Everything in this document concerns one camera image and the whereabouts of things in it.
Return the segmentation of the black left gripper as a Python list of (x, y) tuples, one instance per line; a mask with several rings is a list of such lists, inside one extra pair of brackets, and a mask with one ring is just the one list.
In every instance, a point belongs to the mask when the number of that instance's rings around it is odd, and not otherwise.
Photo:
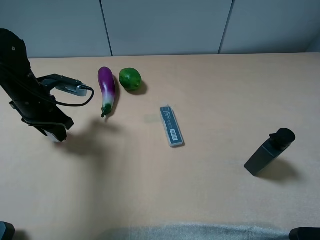
[(74, 121), (55, 104), (35, 96), (14, 82), (9, 84), (9, 96), (9, 104), (21, 115), (24, 123), (36, 127), (46, 137), (46, 132), (49, 132), (59, 140), (67, 139), (66, 130), (74, 125)]

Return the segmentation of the black left robot base corner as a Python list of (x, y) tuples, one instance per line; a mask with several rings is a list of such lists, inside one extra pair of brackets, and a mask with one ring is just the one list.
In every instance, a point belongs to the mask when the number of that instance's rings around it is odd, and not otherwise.
[(15, 235), (15, 227), (8, 222), (0, 222), (0, 240), (12, 240)]

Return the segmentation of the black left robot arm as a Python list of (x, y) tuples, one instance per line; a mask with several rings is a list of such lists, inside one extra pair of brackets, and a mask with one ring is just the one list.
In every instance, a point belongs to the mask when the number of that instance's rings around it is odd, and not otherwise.
[(59, 85), (56, 75), (36, 78), (31, 70), (25, 42), (13, 32), (0, 30), (0, 85), (22, 122), (55, 142), (67, 139), (74, 122), (65, 115), (50, 91)]

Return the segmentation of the black right robot base corner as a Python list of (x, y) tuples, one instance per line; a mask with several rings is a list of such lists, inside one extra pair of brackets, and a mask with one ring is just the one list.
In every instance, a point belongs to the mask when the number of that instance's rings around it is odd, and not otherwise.
[(290, 240), (320, 240), (319, 227), (298, 227), (289, 233)]

